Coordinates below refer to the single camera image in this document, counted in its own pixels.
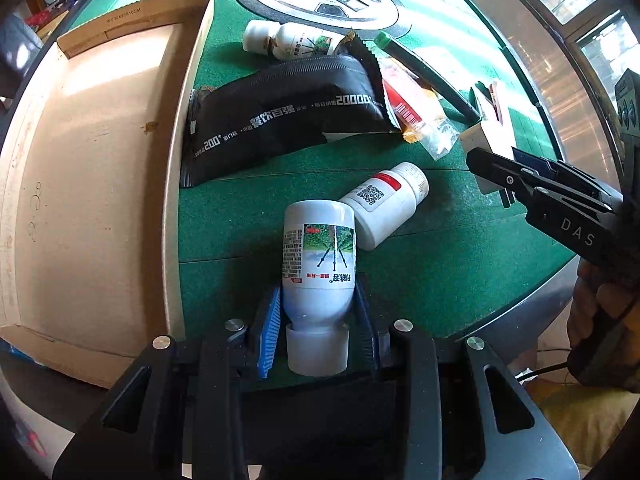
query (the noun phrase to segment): black package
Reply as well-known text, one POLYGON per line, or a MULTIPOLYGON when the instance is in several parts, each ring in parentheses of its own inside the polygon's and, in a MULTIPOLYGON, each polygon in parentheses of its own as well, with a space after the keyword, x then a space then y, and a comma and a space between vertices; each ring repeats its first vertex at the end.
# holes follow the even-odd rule
POLYGON ((323 144, 323 134, 399 132, 375 56, 353 33, 336 52, 280 63, 209 94, 194 92, 192 99, 202 100, 191 104, 180 186, 323 144))

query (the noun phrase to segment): silver screw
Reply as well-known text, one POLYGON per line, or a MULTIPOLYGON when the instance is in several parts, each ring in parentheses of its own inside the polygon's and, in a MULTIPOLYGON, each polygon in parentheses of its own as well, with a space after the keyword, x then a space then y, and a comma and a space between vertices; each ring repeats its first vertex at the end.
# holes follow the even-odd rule
POLYGON ((171 338, 167 335, 159 335, 154 339, 153 346, 156 350, 164 350, 171 344, 171 338))
POLYGON ((229 319, 225 323, 225 328, 229 330, 229 332, 238 332, 244 328, 244 321, 242 319, 229 319))
POLYGON ((398 332, 411 332, 414 324, 408 319, 397 319, 394 323, 394 328, 398 330, 398 332))
POLYGON ((466 340, 466 345, 474 350, 482 350, 484 348, 484 341, 479 337, 473 335, 466 340))

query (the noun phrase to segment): green table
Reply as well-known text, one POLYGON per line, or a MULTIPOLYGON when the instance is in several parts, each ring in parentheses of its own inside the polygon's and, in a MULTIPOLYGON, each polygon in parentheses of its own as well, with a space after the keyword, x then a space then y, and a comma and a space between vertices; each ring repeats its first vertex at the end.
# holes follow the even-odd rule
MULTIPOLYGON (((74 24, 134 1, 92 0, 74 24)), ((412 22, 402 43, 448 51, 465 80, 488 85, 500 78, 509 91, 518 147, 553 158, 536 107, 500 44, 466 1, 401 1, 412 22)), ((197 86, 220 86, 268 64, 265 57, 242 51, 244 26, 256 17, 236 0, 215 0, 197 86)), ((469 86, 461 84, 460 90, 468 92, 469 86)), ((443 104, 452 120, 461 119, 443 104)), ((290 202, 335 200, 373 172, 405 160, 424 170, 431 192, 389 240, 373 252, 361 251, 357 263, 373 291, 392 300, 400 316, 436 336, 450 335, 515 304, 573 256, 527 225, 521 205, 503 209, 497 194, 480 195, 459 143, 434 162, 419 144, 407 144, 400 136, 351 137, 180 190, 180 285, 187 335, 202 334, 230 317, 253 317, 266 285, 279 277, 282 220, 290 202)))

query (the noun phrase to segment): gloved hand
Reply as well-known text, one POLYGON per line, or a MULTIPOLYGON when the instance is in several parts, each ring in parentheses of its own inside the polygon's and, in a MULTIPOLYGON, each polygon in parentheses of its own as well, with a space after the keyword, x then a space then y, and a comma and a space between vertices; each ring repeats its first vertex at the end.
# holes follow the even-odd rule
MULTIPOLYGON (((633 300, 634 293, 615 283, 604 283, 600 269, 585 260, 578 265, 574 301, 566 324, 571 348, 593 331, 593 316, 598 306, 612 318, 617 318, 633 300)), ((624 321, 628 329, 616 349, 612 366, 636 368, 640 364, 640 304, 636 304, 624 321)))

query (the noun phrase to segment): white bottle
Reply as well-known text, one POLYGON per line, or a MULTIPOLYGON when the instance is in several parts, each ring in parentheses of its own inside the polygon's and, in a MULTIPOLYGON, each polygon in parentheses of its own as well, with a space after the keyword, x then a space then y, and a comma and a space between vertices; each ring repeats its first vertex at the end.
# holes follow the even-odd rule
POLYGON ((281 60, 333 54, 341 34, 300 23, 251 20, 242 35, 242 48, 256 54, 272 53, 281 60))
POLYGON ((371 251, 415 213, 429 193, 429 183, 418 166, 401 162, 380 171, 340 199, 355 214, 358 247, 371 251))
POLYGON ((353 210, 332 200, 287 207, 282 243, 282 302, 289 368, 321 377, 347 367, 344 317, 355 286, 353 210))

